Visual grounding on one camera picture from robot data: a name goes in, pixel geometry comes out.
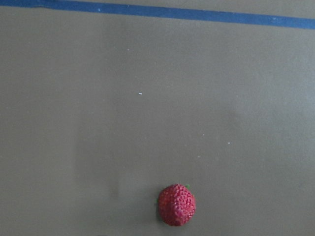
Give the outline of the red strawberry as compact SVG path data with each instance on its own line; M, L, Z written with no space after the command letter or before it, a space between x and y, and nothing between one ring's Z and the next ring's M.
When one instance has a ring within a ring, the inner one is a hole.
M182 184L162 189L157 198L157 211L162 221L172 227L188 223L196 212L195 196Z

